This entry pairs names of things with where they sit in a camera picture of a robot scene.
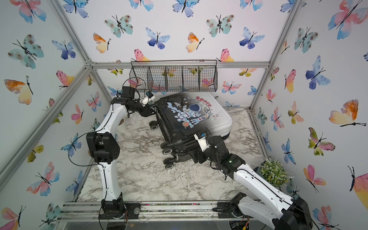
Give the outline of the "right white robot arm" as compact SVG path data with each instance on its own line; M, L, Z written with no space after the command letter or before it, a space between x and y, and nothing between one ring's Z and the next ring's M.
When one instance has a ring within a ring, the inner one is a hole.
M236 217L250 216L272 230L311 230L313 222L308 204L302 198L294 199L260 175L258 175L241 157L229 153L220 136L194 135L200 146L195 156L200 162L213 163L212 169L237 181L257 197L250 198L238 193L230 201L230 210Z

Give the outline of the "black white space suitcase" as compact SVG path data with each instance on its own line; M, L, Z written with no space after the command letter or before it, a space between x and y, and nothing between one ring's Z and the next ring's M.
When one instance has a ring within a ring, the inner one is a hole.
M167 170L176 163L193 160L191 151L199 147L196 133L220 136L226 140L233 120L210 93L179 93L155 102L156 120L151 130L160 129L165 141L161 144L163 155L169 155L163 163Z

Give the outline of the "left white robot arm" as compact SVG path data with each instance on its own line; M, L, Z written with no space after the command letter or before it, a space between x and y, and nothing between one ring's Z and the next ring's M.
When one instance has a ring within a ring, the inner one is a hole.
M143 117L155 114L149 105L155 96L152 92L144 93L142 99L135 99L136 89L124 86L122 92L117 93L111 101L109 111L94 131L86 135L90 155L97 164L102 183L103 199L101 201L102 214L99 219L127 218L127 208L117 178L117 162L120 154L120 146L115 139L116 131L121 120L128 118L133 112L138 112Z

